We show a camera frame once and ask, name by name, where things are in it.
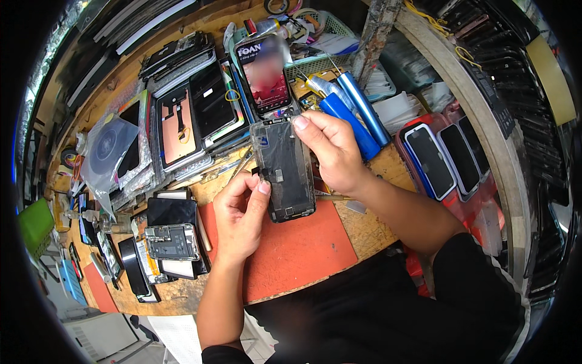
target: blue tool handle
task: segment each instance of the blue tool handle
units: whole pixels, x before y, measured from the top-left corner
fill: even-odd
[[[372,107],[372,104],[368,101],[368,98],[364,95],[360,89],[360,85],[354,80],[351,73],[345,72],[338,77],[338,83],[343,87],[347,96],[352,99],[352,102],[360,112],[360,116],[364,121],[366,127],[374,137],[376,143],[383,147],[388,145],[392,140],[388,135],[384,125],[378,118],[376,111]]]
[[[376,143],[364,126],[360,124],[360,121],[356,119],[342,100],[340,100],[338,95],[332,93],[323,99],[320,102],[320,109],[328,115],[335,116],[336,118],[343,119],[350,123],[354,130],[356,143],[358,144],[358,148],[360,149],[360,153],[364,160],[368,161],[378,154],[380,151],[378,143]]]

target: small glass jar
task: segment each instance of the small glass jar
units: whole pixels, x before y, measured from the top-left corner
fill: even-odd
[[[132,216],[128,213],[115,213],[115,222],[109,214],[99,216],[99,228],[106,234],[131,234]]]

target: wooden pole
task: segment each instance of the wooden pole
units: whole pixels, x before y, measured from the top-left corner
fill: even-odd
[[[372,67],[386,44],[401,4],[402,0],[372,0],[370,3],[359,50],[353,62],[353,75],[362,89],[372,75]]]

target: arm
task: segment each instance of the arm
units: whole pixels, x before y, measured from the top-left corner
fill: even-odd
[[[327,185],[368,207],[410,248],[430,256],[466,229],[444,206],[376,178],[361,161],[351,126],[307,111],[293,120],[295,132],[317,155]]]
[[[239,340],[244,323],[243,267],[258,248],[270,194],[269,182],[241,171],[214,197],[220,244],[198,307],[196,324],[202,350],[213,345],[243,349]]]

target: hand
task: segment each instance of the hand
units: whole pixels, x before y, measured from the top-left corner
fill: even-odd
[[[324,182],[357,198],[373,175],[362,163],[350,124],[322,112],[306,111],[295,117],[293,126],[295,134],[317,155]]]
[[[271,184],[261,181],[258,175],[251,176],[248,171],[240,171],[214,197],[219,242],[217,260],[240,264],[257,250],[270,197]]]

